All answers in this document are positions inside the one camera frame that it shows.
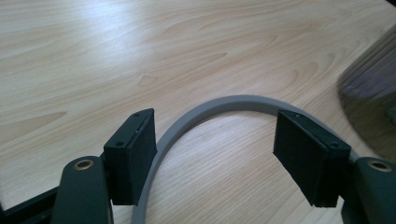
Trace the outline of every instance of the dark object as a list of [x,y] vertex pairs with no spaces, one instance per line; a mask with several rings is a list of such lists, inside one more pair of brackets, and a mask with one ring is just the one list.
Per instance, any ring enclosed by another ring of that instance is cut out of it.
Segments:
[[157,154],[154,110],[129,117],[105,144],[106,167],[114,205],[138,205],[140,194]]
[[337,179],[347,166],[350,146],[304,115],[279,111],[274,154],[305,198],[316,207],[335,207]]
[[349,145],[304,115],[279,111],[274,154],[317,207],[344,200],[344,223],[396,223],[396,165],[374,158],[348,161]]
[[5,212],[1,209],[0,223],[50,223],[57,189],[50,189]]
[[64,167],[52,223],[113,223],[105,167],[99,157],[82,157]]
[[68,163],[58,188],[7,211],[0,206],[0,223],[113,223],[110,200],[138,203],[156,153],[154,110],[135,113],[106,143],[100,158]]

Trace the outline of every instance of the light wood surface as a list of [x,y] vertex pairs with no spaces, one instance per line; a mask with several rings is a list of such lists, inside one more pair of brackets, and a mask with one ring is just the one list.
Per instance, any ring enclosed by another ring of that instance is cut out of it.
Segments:
[[[364,156],[336,93],[341,74],[396,22],[381,0],[2,1],[0,201],[59,184],[71,160],[100,155],[135,111],[159,139],[193,107],[256,94],[299,106]],[[170,150],[148,223],[341,223],[309,206],[272,154],[276,119],[229,113]],[[129,223],[132,207],[114,207]]]

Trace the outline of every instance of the wooden table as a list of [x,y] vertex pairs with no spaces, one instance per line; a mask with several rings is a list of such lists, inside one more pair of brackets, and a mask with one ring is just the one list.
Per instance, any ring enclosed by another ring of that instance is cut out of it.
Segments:
[[[381,0],[2,1],[0,201],[59,184],[98,156],[132,113],[153,107],[157,140],[208,100],[255,94],[324,121],[361,155],[336,93],[340,75],[396,22]],[[170,150],[148,223],[341,223],[312,208],[273,156],[276,119],[213,118]],[[114,207],[129,223],[132,207]]]

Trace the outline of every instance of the ear cup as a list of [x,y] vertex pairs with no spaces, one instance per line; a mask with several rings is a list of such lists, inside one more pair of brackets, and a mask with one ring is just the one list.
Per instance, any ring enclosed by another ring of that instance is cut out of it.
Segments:
[[364,142],[396,162],[396,25],[345,71],[338,93]]

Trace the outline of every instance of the gray headband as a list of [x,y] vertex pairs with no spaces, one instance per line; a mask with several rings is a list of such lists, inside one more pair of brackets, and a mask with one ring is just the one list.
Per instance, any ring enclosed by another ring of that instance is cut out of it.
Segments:
[[[195,125],[207,120],[213,116],[224,112],[231,111],[254,111],[264,114],[269,114],[276,116],[278,110],[290,110],[296,113],[303,114],[308,118],[312,119],[318,125],[327,129],[329,132],[338,136],[334,131],[332,131],[328,126],[326,126],[320,120],[314,118],[308,113],[304,112],[293,105],[255,95],[235,95],[226,96],[219,99],[215,99],[206,102],[202,105],[198,105],[191,111],[187,112],[180,119],[178,119],[164,134],[163,137],[157,144],[158,153],[152,162],[151,169],[148,173],[148,178],[143,187],[142,194],[140,196],[139,205],[134,207],[132,222],[134,224],[145,224],[146,223],[146,209],[149,200],[149,190],[152,185],[152,181],[165,157],[166,153],[169,151],[171,146],[177,141],[188,130],[192,129]],[[350,153],[349,159],[355,161],[358,155],[353,150]]]

